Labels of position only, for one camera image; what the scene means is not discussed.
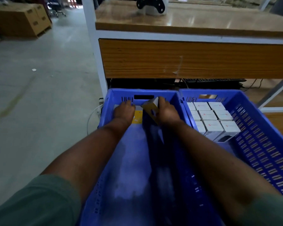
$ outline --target person's left arm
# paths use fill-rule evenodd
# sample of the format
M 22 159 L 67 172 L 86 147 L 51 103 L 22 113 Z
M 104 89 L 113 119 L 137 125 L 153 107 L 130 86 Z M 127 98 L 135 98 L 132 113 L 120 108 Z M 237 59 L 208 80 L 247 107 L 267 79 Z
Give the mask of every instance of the person's left arm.
M 0 206 L 0 225 L 75 225 L 82 203 L 96 184 L 135 112 L 131 101 L 114 118 L 59 155 L 27 186 Z

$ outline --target hand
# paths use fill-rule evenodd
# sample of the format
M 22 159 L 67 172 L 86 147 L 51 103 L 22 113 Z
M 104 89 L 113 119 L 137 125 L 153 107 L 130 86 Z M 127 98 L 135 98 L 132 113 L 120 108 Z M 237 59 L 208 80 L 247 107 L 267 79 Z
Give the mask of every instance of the hand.
M 135 113 L 135 105 L 131 101 L 122 102 L 114 109 L 114 118 L 120 118 L 128 127 L 131 125 Z
M 178 121 L 181 122 L 181 119 L 175 107 L 171 105 L 170 102 L 165 101 L 163 97 L 159 97 L 158 107 L 159 112 L 158 114 L 156 114 L 156 116 L 162 125 L 169 126 Z

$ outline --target white cylindrical object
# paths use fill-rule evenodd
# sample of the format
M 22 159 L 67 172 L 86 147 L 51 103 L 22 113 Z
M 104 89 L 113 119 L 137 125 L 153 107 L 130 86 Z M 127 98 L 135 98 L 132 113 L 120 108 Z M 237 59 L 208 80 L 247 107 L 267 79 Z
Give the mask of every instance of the white cylindrical object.
M 146 10 L 146 14 L 147 15 L 153 15 L 153 16 L 163 16 L 166 15 L 166 13 L 168 12 L 168 5 L 169 5 L 169 0 L 162 0 L 165 6 L 165 10 L 162 14 L 160 14 L 157 9 L 154 6 L 148 6 L 146 5 L 144 8 Z

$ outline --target person's right arm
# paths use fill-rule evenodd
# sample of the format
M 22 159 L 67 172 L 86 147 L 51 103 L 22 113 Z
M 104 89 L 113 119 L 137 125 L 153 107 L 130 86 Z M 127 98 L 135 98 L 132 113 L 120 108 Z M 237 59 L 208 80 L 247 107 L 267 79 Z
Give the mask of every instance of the person's right arm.
M 262 194 L 281 195 L 247 164 L 185 124 L 174 106 L 159 98 L 157 117 L 185 146 L 194 166 L 230 219 L 237 219 Z

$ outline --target person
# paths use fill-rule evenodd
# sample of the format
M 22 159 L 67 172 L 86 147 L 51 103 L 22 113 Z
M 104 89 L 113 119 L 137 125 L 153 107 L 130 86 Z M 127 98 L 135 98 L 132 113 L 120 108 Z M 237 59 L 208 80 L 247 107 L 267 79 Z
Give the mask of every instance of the person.
M 75 225 L 134 112 L 131 101 L 122 102 L 110 123 L 58 156 L 0 206 L 0 225 Z M 283 196 L 261 175 L 185 124 L 162 97 L 157 117 L 182 142 L 234 224 L 283 226 Z

